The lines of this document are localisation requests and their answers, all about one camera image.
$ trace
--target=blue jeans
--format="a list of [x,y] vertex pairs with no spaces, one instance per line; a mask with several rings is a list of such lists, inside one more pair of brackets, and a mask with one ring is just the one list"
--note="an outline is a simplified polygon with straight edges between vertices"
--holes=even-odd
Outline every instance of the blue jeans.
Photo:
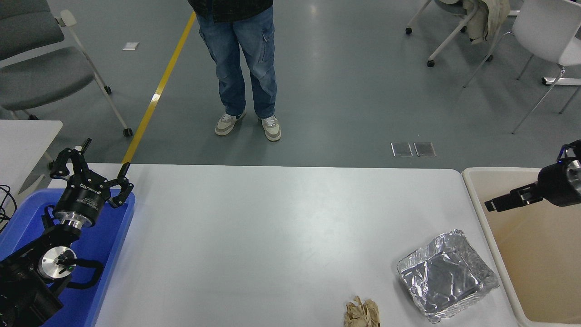
[[244,78],[240,67],[240,48],[250,69],[254,111],[259,118],[274,114],[277,82],[274,75],[274,24],[272,7],[245,20],[215,23],[198,16],[200,36],[216,63],[220,99],[226,113],[240,115],[246,106]]

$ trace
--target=crumpled brown paper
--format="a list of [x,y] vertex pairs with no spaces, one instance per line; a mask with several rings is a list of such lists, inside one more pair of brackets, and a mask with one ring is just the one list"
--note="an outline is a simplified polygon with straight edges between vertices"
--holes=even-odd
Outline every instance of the crumpled brown paper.
[[380,327],[379,309],[377,303],[367,299],[361,303],[361,298],[355,296],[353,301],[347,304],[347,312],[343,320],[343,327]]

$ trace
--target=foil container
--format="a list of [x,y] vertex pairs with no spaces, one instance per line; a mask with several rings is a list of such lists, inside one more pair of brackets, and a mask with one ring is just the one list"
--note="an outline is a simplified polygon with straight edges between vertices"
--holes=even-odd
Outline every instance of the foil container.
[[397,271],[415,305],[433,324],[470,307],[500,285],[458,229],[400,260]]

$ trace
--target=yellow floor line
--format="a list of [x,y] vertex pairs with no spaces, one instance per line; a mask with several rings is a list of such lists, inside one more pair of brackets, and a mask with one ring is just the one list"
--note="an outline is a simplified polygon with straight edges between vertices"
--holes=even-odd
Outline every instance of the yellow floor line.
[[125,156],[123,157],[122,163],[130,162],[133,159],[133,155],[135,154],[135,150],[137,150],[137,146],[141,142],[141,138],[145,133],[145,129],[151,120],[151,116],[153,115],[153,111],[155,111],[155,107],[159,102],[159,98],[162,97],[163,89],[166,88],[167,80],[170,78],[171,72],[174,70],[175,62],[178,60],[180,56],[180,52],[184,47],[185,40],[188,39],[189,31],[192,29],[193,21],[196,19],[196,13],[192,12],[192,15],[189,17],[188,24],[185,26],[184,32],[178,42],[178,45],[175,47],[174,54],[171,56],[170,63],[167,64],[166,71],[163,73],[162,80],[159,81],[159,85],[155,90],[155,94],[151,98],[151,102],[145,111],[145,115],[143,119],[141,119],[141,123],[139,124],[139,128],[137,128],[137,132],[133,135],[133,140],[125,152]]

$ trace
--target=white sneaker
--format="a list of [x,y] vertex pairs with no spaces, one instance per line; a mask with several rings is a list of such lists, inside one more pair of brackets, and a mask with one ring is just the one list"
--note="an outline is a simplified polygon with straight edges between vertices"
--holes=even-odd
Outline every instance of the white sneaker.
[[268,118],[262,118],[262,128],[264,134],[269,141],[278,141],[281,138],[281,126],[278,124],[278,119],[272,115]]
[[246,110],[244,110],[238,116],[230,116],[227,113],[223,114],[222,117],[220,117],[220,120],[218,120],[218,123],[216,124],[216,129],[214,131],[216,132],[216,134],[218,134],[220,136],[227,135],[234,128],[234,124],[239,119],[242,119],[242,117],[244,117],[245,114],[246,114]]

